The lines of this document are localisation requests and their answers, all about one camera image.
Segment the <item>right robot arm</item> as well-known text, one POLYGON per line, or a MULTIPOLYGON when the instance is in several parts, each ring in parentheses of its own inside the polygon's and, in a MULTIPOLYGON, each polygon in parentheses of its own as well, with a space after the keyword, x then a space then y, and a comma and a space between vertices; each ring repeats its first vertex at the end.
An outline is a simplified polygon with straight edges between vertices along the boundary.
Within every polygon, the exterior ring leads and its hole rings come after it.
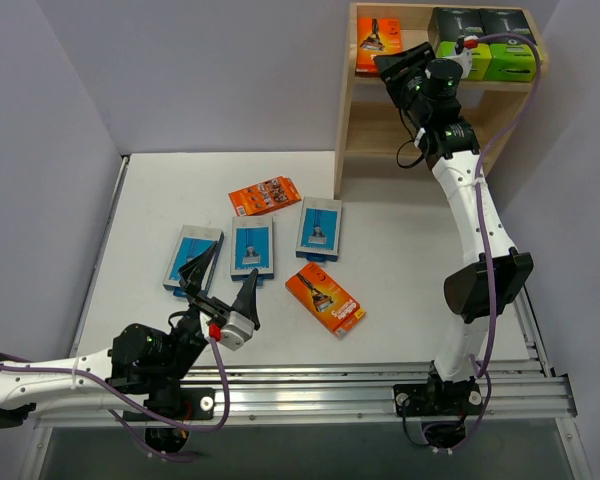
POLYGON ((455 406, 460 395, 478 395, 475 382, 487 373, 498 317, 533 269, 531 255, 517 249, 501 222, 477 135, 457 99, 475 44, 475 39, 460 40, 450 57, 438 58, 429 43, 422 43, 374 59, 401 118, 414 129, 413 144, 441 186, 461 240, 463 266, 443 286, 458 318, 423 390, 427 406, 439 413, 455 406))

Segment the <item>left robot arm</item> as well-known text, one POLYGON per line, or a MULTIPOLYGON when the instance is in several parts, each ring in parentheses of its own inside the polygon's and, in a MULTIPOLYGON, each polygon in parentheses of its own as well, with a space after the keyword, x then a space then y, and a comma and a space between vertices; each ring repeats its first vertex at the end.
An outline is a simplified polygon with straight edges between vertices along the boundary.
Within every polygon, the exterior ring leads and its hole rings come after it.
POLYGON ((58 361, 0 354, 0 429, 20 426, 63 398, 91 406, 104 392, 153 420, 181 426, 187 412, 181 382, 204 350, 236 351, 260 328, 257 269, 249 272, 232 304, 204 293, 203 280, 217 250, 212 243, 179 268, 188 306, 169 316, 167 332, 134 323, 111 347, 58 361))

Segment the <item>black green GilletteLabs box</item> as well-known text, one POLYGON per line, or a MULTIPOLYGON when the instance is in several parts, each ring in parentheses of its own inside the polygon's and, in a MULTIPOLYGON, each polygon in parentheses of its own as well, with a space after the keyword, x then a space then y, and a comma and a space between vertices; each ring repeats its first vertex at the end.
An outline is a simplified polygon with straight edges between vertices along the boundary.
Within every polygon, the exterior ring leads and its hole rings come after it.
MULTIPOLYGON (((480 16, 486 35, 512 33, 536 44, 525 14, 519 9, 481 9, 480 16)), ((530 47, 510 37, 488 42, 491 61, 484 80, 493 82, 531 82, 536 63, 530 47)))
POLYGON ((433 19, 438 32, 436 57, 459 61, 468 81, 484 80, 492 54, 487 44, 479 42, 486 35, 479 10, 436 7, 433 19))

